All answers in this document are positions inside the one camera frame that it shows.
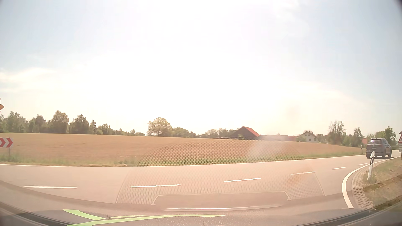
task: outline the rear windshield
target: rear windshield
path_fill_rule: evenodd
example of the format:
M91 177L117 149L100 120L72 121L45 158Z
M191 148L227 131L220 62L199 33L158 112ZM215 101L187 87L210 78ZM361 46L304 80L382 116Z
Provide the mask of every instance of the rear windshield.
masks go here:
M370 140L371 144L381 144L381 140Z

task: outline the white post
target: white post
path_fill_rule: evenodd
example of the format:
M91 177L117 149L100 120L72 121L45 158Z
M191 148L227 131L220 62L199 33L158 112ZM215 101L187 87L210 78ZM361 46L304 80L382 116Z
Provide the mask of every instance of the white post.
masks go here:
M375 152L372 152L370 156L370 166L369 166L369 174L367 175L367 180L370 179L371 177L371 170L373 169L373 163L374 163L374 154Z

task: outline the white house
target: white house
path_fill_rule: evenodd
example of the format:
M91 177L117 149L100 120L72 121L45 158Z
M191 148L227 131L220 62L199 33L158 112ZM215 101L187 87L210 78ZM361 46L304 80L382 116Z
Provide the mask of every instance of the white house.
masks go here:
M306 142L311 142L311 143L318 143L318 138L316 135L313 133L310 133L309 131L304 132L303 134L300 134L297 136L299 139L304 138Z

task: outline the red roof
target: red roof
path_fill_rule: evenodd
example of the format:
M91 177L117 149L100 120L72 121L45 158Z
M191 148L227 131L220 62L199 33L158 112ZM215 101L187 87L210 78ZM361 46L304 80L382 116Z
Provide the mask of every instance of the red roof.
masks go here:
M243 126L243 127L246 128L248 131L250 131L252 134L254 134L256 137L259 136L259 134L258 134L257 132L255 132L252 128L250 128L250 127L245 127L245 126Z

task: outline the grass verge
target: grass verge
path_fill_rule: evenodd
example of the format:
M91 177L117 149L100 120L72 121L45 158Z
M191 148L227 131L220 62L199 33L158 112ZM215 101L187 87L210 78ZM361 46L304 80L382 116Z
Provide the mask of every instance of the grass verge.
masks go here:
M1 164L26 164L26 165L50 165L50 166L184 166L184 165L206 165L206 164L233 164L250 162L273 162L284 160L301 160L312 158L329 158L339 156L360 155L360 152L325 153L308 155L284 155L263 156L260 158L208 158L191 157L182 158L125 158L110 160L69 160L64 158L26 158L18 154L0 154Z
M394 158L385 161L372 170L367 180L367 172L362 182L366 197L374 203L377 210L383 210L402 201L402 160Z

